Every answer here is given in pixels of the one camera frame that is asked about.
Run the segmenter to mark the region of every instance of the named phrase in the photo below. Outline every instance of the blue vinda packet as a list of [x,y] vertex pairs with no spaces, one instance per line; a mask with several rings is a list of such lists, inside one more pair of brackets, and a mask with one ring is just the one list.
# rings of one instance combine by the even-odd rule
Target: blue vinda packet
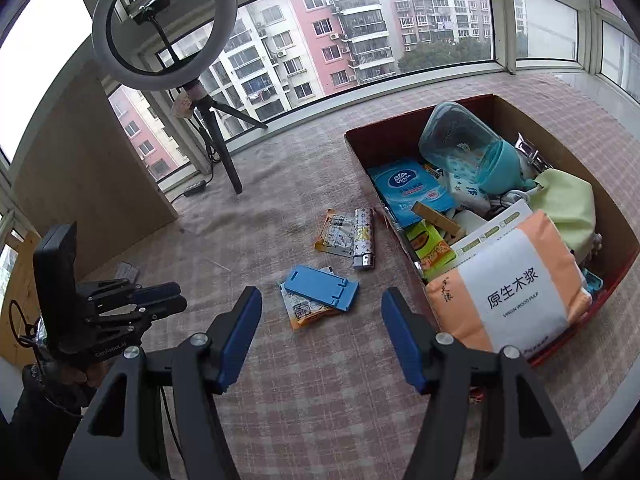
[[416,202],[422,202],[439,212],[456,205],[453,197],[438,184],[435,177],[410,158],[370,168],[367,173],[402,227],[421,220],[411,211]]

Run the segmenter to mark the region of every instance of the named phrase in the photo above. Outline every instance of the lighter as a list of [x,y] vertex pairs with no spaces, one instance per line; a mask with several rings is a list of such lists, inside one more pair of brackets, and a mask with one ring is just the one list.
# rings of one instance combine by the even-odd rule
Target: lighter
[[373,269],[373,221],[369,207],[356,209],[353,227],[353,268]]

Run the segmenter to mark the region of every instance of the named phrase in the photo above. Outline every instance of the tree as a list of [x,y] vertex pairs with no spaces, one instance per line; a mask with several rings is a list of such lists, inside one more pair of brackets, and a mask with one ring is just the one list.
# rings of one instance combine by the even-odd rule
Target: tree
[[516,33],[516,57],[527,57],[529,53],[529,38],[524,32]]
[[414,72],[434,66],[491,59],[491,44],[474,38],[460,38],[458,43],[432,41],[420,43],[418,48],[407,52],[398,61],[400,72]]

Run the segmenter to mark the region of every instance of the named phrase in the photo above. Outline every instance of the metal screw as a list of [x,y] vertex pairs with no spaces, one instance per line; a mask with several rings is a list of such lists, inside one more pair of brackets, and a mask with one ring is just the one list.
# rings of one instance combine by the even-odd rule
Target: metal screw
[[438,332],[436,334],[436,341],[441,345],[450,345],[453,343],[453,336],[448,332]]
[[198,333],[193,334],[191,336],[191,338],[189,339],[189,341],[194,346],[202,346],[202,345],[207,343],[208,339],[209,338],[207,337],[207,334],[203,334],[202,332],[198,332]]
[[502,353],[509,359],[517,359],[518,357],[520,357],[520,350],[518,350],[515,346],[505,346],[502,349]]
[[135,359],[140,355],[140,348],[137,346],[127,346],[122,354],[125,359]]

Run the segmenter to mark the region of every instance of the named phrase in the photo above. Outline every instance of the plaid tablecloth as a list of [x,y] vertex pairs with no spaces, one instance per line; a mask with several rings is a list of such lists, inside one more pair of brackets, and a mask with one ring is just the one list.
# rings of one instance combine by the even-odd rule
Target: plaid tablecloth
[[[408,290],[392,234],[376,231],[376,269],[356,273],[348,258],[312,249],[328,208],[350,211],[364,198],[348,160],[346,130],[415,108],[495,93],[556,136],[593,173],[640,235],[640,144],[589,98],[548,75],[494,74],[431,84],[377,98],[275,136],[234,157],[244,184],[236,196],[223,169],[206,192],[175,202],[180,218],[119,260],[140,268],[144,285],[174,280],[189,301],[156,322],[147,351],[177,345],[257,286],[263,315],[238,382],[216,398],[243,479],[402,477],[428,402],[404,382],[380,316],[391,285]],[[294,333],[278,290],[296,264],[332,266],[360,280],[348,314]],[[594,420],[640,350],[640,265],[636,262],[598,315],[537,369],[571,437]],[[470,476],[479,432],[471,409],[458,476]],[[179,457],[167,433],[170,462]]]

